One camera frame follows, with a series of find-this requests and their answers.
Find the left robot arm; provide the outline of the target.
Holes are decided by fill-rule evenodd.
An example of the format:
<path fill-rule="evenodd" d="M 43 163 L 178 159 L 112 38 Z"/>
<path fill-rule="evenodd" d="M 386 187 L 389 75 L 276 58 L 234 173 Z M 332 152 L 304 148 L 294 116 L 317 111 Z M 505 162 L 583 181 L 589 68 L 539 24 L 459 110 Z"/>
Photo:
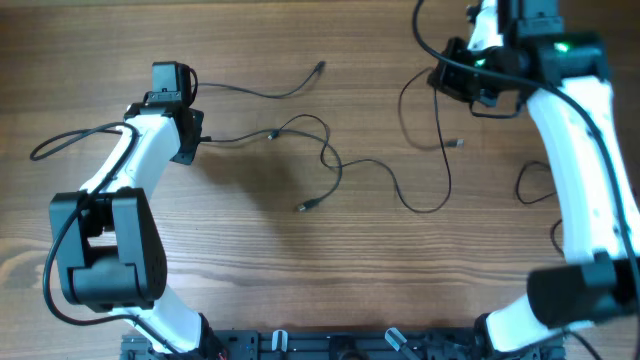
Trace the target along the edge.
<path fill-rule="evenodd" d="M 99 171 L 76 192 L 58 193 L 49 207 L 53 244 L 42 289 L 49 311 L 75 326 L 125 321 L 164 358 L 216 357 L 219 344 L 208 322 L 167 284 L 167 259 L 149 199 L 171 162 L 192 163 L 203 114 L 192 109 L 196 72 L 178 62 L 152 66 L 152 88 L 124 118 L 59 135 L 68 147 L 96 133 L 119 142 Z M 56 269 L 63 296 L 96 318 L 62 313 L 51 293 Z"/>

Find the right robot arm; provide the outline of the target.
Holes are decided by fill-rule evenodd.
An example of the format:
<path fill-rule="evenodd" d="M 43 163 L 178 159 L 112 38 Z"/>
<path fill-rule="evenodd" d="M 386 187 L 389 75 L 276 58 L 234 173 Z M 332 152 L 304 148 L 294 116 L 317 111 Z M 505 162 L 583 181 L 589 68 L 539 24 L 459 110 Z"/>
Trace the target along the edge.
<path fill-rule="evenodd" d="M 543 140 L 561 209 L 561 267 L 529 274 L 512 304 L 479 321 L 487 358 L 639 313 L 639 211 L 613 121 L 605 46 L 570 33 L 554 1 L 481 1 L 468 39 L 437 53 L 430 85 L 463 103 L 518 94 Z"/>

